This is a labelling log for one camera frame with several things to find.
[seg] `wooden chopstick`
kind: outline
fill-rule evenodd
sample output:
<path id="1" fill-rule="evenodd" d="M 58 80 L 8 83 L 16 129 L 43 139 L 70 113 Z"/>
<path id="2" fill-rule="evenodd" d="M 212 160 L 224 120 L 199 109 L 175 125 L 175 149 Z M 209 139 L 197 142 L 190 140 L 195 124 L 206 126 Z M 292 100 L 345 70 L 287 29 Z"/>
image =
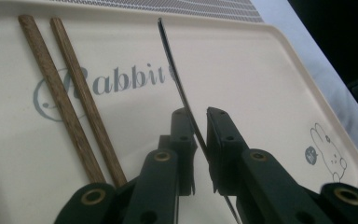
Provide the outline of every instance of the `wooden chopstick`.
<path id="1" fill-rule="evenodd" d="M 57 68 L 51 59 L 45 41 L 34 22 L 34 18 L 29 15 L 21 15 L 19 16 L 19 23 L 36 58 L 40 71 L 48 84 L 54 102 L 60 111 L 62 121 L 86 170 L 89 181 L 91 183 L 105 182 L 100 166 L 77 119 L 76 112 L 66 94 Z"/>
<path id="2" fill-rule="evenodd" d="M 98 112 L 97 106 L 92 99 L 90 89 L 81 71 L 80 64 L 69 40 L 69 36 L 65 31 L 61 19 L 52 18 L 50 20 L 50 25 L 60 46 L 66 66 L 68 67 L 71 78 L 75 84 L 75 88 L 79 93 L 80 101 L 86 111 L 89 124 L 94 132 L 94 136 L 97 140 L 101 153 L 103 154 L 103 159 L 106 163 L 108 171 L 113 179 L 113 182 L 115 183 L 115 186 L 121 187 L 127 183 L 126 176 L 124 176 L 117 155 L 113 149 L 111 141 L 109 140 L 109 135 L 103 125 L 100 113 Z"/>

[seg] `plastic tray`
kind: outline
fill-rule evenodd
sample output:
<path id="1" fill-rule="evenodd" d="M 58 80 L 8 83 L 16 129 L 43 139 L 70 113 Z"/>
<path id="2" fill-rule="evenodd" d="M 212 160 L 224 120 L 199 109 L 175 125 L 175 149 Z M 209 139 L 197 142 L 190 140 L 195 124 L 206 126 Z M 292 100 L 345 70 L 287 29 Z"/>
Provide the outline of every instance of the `plastic tray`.
<path id="1" fill-rule="evenodd" d="M 49 26 L 60 17 L 128 179 L 136 177 L 171 113 L 183 107 L 170 76 L 157 19 L 200 129 L 206 108 L 233 118 L 250 147 L 272 153 L 302 186 L 340 181 L 358 188 L 358 151 L 286 38 L 274 27 L 237 21 L 0 1 L 0 223 L 51 223 L 88 183 L 18 16 L 35 17 L 102 169 L 103 160 Z M 198 150 L 196 195 L 180 199 L 179 223 L 235 223 L 213 194 Z"/>

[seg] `metal grommet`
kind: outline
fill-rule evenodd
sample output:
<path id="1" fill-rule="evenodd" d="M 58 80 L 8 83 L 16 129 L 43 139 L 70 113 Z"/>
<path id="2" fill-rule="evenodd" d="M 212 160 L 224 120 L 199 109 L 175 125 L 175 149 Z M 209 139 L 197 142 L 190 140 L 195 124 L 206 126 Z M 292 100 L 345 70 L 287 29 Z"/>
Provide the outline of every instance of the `metal grommet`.
<path id="1" fill-rule="evenodd" d="M 100 203 L 105 196 L 106 192 L 103 189 L 91 189 L 83 194 L 81 202 L 85 205 L 94 205 Z"/>
<path id="2" fill-rule="evenodd" d="M 168 161 L 171 158 L 171 154 L 168 152 L 159 152 L 154 156 L 156 161 Z"/>
<path id="3" fill-rule="evenodd" d="M 342 201 L 354 206 L 358 206 L 358 193 L 351 189 L 336 188 L 334 194 Z"/>
<path id="4" fill-rule="evenodd" d="M 251 152 L 251 157 L 255 161 L 266 161 L 267 157 L 260 152 Z"/>

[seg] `cartoon rabbit face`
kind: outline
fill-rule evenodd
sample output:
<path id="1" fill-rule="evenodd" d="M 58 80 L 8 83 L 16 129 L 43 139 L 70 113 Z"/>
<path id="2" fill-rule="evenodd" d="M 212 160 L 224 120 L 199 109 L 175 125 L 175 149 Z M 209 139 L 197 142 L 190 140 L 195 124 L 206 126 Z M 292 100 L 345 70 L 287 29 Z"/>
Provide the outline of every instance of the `cartoon rabbit face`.
<path id="1" fill-rule="evenodd" d="M 336 145 L 334 145 L 329 136 L 324 132 L 322 126 L 318 123 L 315 123 L 315 127 L 310 129 L 310 136 L 324 159 L 324 164 L 333 176 L 334 182 L 340 182 L 347 169 L 347 162 L 342 158 Z"/>

